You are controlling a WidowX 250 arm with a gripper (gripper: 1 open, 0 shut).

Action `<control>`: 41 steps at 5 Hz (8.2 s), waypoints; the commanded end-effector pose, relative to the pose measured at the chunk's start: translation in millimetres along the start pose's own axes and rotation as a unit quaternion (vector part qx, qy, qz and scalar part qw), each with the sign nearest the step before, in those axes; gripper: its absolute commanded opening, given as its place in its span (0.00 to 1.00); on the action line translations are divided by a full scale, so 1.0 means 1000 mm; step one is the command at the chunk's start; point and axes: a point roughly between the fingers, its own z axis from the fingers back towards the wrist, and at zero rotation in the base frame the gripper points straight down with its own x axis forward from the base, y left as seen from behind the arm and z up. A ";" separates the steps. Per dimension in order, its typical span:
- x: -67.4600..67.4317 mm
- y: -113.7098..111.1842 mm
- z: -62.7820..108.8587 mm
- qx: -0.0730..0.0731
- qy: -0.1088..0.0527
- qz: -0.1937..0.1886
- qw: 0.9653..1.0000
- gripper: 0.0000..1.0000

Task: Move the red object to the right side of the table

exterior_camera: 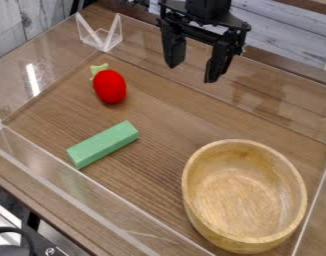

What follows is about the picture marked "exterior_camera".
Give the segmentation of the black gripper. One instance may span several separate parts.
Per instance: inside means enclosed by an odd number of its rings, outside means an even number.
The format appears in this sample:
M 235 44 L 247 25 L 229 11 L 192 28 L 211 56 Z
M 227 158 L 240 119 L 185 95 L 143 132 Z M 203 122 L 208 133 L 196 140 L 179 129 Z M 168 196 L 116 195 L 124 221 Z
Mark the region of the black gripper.
M 185 57 L 185 38 L 213 45 L 204 82 L 227 72 L 232 54 L 240 55 L 251 25 L 229 11 L 232 0 L 159 0 L 164 61 L 175 68 Z

